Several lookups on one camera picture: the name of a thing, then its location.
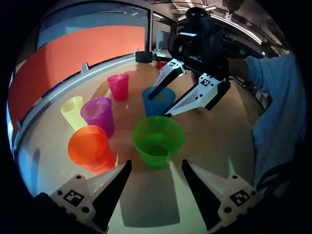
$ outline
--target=light blue sleeve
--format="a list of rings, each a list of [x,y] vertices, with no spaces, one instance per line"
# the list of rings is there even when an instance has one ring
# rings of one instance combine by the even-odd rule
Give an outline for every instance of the light blue sleeve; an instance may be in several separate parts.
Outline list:
[[[280,82],[283,82],[285,67],[296,66],[294,55],[288,54],[275,58],[247,57],[249,80],[257,86],[259,92],[265,92],[271,97],[275,96],[279,90]]]

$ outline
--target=blue cup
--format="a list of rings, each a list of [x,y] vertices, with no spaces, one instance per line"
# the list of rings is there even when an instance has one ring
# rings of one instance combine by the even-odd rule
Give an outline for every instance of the blue cup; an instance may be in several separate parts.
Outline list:
[[[148,99],[148,95],[156,87],[149,87],[143,91],[143,103],[146,112],[146,117],[160,116],[174,103],[176,94],[169,88],[164,88],[159,94],[157,94],[152,100]]]

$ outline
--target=table surface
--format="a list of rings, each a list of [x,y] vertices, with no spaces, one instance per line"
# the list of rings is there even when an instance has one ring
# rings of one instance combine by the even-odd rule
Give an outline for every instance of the table surface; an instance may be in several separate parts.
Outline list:
[[[116,164],[132,160],[133,169],[109,222],[110,233],[207,233],[204,221],[183,175],[182,159],[227,178],[233,170],[252,182],[254,157],[252,135],[244,105],[235,85],[208,111],[198,108],[173,116],[185,132],[185,143],[169,167],[147,168],[132,140],[136,123],[145,118],[142,91],[160,74],[155,62],[134,61],[105,71],[68,91],[50,105],[27,131],[18,152],[18,165],[33,196],[53,193],[76,174],[87,179],[94,174],[75,165],[67,154],[74,130],[60,112],[71,97],[109,96],[107,78],[127,73],[129,98],[112,100],[115,133],[109,140]],[[177,98],[192,86],[190,72],[168,87]]]

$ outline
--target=ceiling light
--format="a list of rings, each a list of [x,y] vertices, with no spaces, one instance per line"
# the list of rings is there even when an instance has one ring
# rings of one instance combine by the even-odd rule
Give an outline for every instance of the ceiling light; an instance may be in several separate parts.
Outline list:
[[[181,16],[181,17],[178,18],[178,21],[184,20],[185,18],[186,18],[186,15],[183,15],[183,16]]]
[[[191,37],[197,35],[197,34],[195,34],[195,33],[188,33],[188,32],[180,32],[179,34],[180,34],[180,35],[185,35],[185,36],[191,36]]]
[[[178,7],[178,10],[180,10],[180,11],[187,11],[189,8],[187,8],[187,7]]]
[[[253,34],[251,31],[243,28],[242,26],[236,24],[236,23],[233,23],[232,21],[229,21],[229,20],[226,20],[220,16],[216,16],[214,14],[210,14],[210,16],[212,18],[215,18],[217,20],[220,20],[220,21],[223,21],[224,23],[227,23],[231,26],[233,26],[234,28],[237,28],[238,30],[242,31],[243,33],[247,34],[248,36],[250,36],[253,40],[255,40],[256,42],[258,42],[259,44],[262,43],[262,41],[260,40],[260,38],[258,38],[255,34]]]
[[[153,13],[153,16],[156,16],[156,17],[159,17],[159,18],[163,18],[162,16],[160,16],[160,15],[157,15],[157,14],[155,14],[155,13]]]
[[[126,14],[127,12],[125,11],[98,11],[97,13],[124,13]]]
[[[213,9],[216,9],[216,7],[209,7],[209,8],[206,8],[205,10],[209,11],[209,10],[213,10]]]
[[[185,0],[190,7],[194,7],[194,4],[191,0]]]
[[[216,6],[215,5],[209,5],[209,6],[204,6],[203,8],[206,9],[206,11],[208,11],[208,10],[216,9]]]

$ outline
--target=orange wall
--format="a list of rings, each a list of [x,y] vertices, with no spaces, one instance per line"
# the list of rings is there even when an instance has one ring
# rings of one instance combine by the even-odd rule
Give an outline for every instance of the orange wall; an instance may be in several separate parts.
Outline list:
[[[37,50],[14,76],[8,106],[14,128],[34,103],[62,80],[82,69],[117,56],[145,50],[145,28],[103,26],[60,37]]]

